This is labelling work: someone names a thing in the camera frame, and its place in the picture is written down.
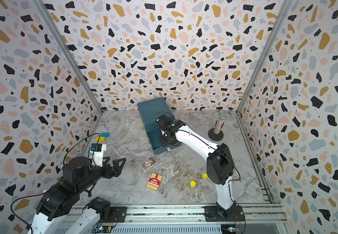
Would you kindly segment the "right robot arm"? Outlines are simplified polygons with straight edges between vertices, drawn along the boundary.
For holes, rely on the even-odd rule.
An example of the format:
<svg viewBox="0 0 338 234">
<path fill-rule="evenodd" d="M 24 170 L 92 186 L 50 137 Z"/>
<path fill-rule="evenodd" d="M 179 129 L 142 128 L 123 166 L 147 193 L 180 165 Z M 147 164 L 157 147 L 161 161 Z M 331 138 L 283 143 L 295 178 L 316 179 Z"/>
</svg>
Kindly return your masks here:
<svg viewBox="0 0 338 234">
<path fill-rule="evenodd" d="M 206 173 L 216 186 L 217 213 L 223 220 L 231 218 L 236 208 L 231 188 L 235 166 L 228 146 L 213 143 L 194 132 L 183 121 L 171 121 L 166 115 L 158 117 L 156 124 L 162 132 L 159 136 L 161 146 L 181 142 L 206 161 Z"/>
</svg>

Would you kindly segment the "teal drawer cabinet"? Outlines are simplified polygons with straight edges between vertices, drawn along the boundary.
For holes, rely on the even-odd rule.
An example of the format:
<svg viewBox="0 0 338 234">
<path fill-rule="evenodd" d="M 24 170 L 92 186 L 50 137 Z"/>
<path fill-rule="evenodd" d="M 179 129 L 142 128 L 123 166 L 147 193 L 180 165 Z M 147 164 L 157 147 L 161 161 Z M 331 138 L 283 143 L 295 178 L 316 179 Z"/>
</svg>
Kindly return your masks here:
<svg viewBox="0 0 338 234">
<path fill-rule="evenodd" d="M 137 104 L 144 128 L 149 137 L 149 133 L 159 130 L 156 120 L 165 115 L 171 121 L 174 121 L 174 115 L 163 97 L 143 101 Z"/>
</svg>

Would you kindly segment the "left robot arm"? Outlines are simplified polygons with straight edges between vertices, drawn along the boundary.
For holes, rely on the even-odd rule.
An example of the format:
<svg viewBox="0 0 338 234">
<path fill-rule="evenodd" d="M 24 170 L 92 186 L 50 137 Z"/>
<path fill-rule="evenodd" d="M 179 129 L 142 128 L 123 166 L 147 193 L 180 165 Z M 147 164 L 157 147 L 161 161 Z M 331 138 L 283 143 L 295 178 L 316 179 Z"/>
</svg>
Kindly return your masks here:
<svg viewBox="0 0 338 234">
<path fill-rule="evenodd" d="M 92 190 L 97 182 L 102 179 L 118 177 L 123 169 L 126 159 L 113 160 L 110 158 L 102 161 L 100 166 L 91 165 L 87 157 L 76 157 L 66 163 L 62 170 L 60 181 L 53 185 L 43 196 L 36 208 L 30 234 L 52 234 L 66 216 L 80 200 L 80 195 L 86 192 L 92 195 Z M 110 233 L 118 223 L 123 223 L 126 218 L 126 207 L 112 207 L 108 200 L 100 197 L 94 198 L 82 211 L 81 217 L 67 230 L 68 234 L 85 234 L 94 227 L 95 232 L 103 231 L 98 227 L 99 222 L 110 222 L 107 233 Z"/>
</svg>

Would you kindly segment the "teal drawer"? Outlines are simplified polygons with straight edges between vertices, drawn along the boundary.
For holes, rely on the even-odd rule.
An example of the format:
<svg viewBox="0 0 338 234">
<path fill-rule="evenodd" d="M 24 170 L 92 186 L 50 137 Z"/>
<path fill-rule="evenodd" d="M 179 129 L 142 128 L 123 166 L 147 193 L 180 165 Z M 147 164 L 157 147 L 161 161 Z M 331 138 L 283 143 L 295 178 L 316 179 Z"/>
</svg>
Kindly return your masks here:
<svg viewBox="0 0 338 234">
<path fill-rule="evenodd" d="M 173 150 L 173 149 L 180 147 L 182 145 L 179 142 L 175 145 L 163 147 L 160 143 L 160 140 L 159 140 L 159 137 L 161 135 L 162 135 L 162 132 L 161 132 L 160 129 L 156 129 L 156 130 L 147 132 L 147 137 L 148 137 L 148 140 L 151 144 L 154 155 L 159 155 L 161 153 L 168 152 L 168 151 Z"/>
</svg>

